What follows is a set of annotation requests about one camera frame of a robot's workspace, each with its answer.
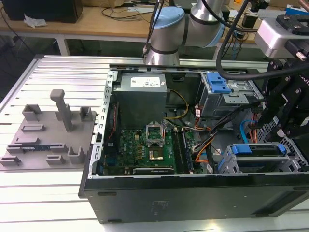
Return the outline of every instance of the blue cable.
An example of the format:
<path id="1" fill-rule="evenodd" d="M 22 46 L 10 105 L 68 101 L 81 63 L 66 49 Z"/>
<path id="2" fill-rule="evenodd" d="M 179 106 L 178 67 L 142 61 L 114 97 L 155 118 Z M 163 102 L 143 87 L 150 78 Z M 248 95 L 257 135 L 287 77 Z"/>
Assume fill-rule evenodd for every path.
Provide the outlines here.
<path id="1" fill-rule="evenodd" d="M 244 143 L 247 144 L 247 143 L 249 143 L 249 142 L 248 142 L 247 136 L 246 136 L 246 134 L 245 134 L 244 126 L 243 126 L 243 124 L 244 124 L 245 122 L 256 122 L 256 120 L 251 120 L 251 119 L 250 119 L 250 120 L 244 120 L 244 121 L 242 121 L 241 124 L 240 124 L 240 133 L 241 133 L 242 139 L 243 139 Z"/>

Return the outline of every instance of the blue latch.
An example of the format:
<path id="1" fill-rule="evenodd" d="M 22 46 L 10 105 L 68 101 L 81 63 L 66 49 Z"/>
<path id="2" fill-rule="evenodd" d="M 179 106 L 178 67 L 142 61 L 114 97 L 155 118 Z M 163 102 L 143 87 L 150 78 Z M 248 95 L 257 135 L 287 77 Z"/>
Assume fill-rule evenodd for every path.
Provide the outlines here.
<path id="1" fill-rule="evenodd" d="M 234 154 L 248 154 L 252 153 L 251 148 L 248 144 L 235 144 L 231 146 L 231 149 Z"/>
<path id="2" fill-rule="evenodd" d="M 222 78 L 219 73 L 208 72 L 206 73 L 206 77 L 213 93 L 230 93 L 232 91 L 227 87 L 226 80 Z"/>
<path id="3" fill-rule="evenodd" d="M 285 149 L 285 146 L 284 146 L 283 144 L 279 144 L 279 145 L 278 145 L 278 148 L 279 148 L 279 150 L 280 150 L 283 154 L 286 153 L 286 149 Z"/>

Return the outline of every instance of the motherboard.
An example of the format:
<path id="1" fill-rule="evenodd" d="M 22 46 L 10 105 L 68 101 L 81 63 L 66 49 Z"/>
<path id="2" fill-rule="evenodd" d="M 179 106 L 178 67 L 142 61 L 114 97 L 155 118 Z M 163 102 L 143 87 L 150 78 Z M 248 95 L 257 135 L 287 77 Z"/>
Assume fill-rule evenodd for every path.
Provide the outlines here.
<path id="1" fill-rule="evenodd" d="M 142 130 L 121 130 L 119 153 L 108 154 L 105 157 L 104 169 L 108 170 L 108 174 L 189 174 L 192 172 L 191 151 L 192 146 L 196 144 L 193 132 L 158 130 L 158 128 L 160 127 L 153 126 Z"/>

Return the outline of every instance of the black computer case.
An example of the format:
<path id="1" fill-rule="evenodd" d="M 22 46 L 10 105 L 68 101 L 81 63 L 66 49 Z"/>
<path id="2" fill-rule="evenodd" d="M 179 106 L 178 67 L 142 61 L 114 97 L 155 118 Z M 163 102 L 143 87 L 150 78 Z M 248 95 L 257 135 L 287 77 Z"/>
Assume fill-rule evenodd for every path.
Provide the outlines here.
<path id="1" fill-rule="evenodd" d="M 83 12 L 81 0 L 2 0 L 11 20 L 35 19 L 76 23 Z"/>

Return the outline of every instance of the gray power supply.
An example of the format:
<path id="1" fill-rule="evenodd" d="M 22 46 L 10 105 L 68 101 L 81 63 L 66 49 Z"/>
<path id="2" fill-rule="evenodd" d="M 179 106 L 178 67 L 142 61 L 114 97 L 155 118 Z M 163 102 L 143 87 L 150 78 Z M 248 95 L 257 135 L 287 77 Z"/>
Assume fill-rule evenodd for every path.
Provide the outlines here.
<path id="1" fill-rule="evenodd" d="M 160 123 L 164 117 L 167 92 L 164 74 L 122 74 L 121 85 L 114 86 L 121 128 L 144 129 L 150 122 Z"/>

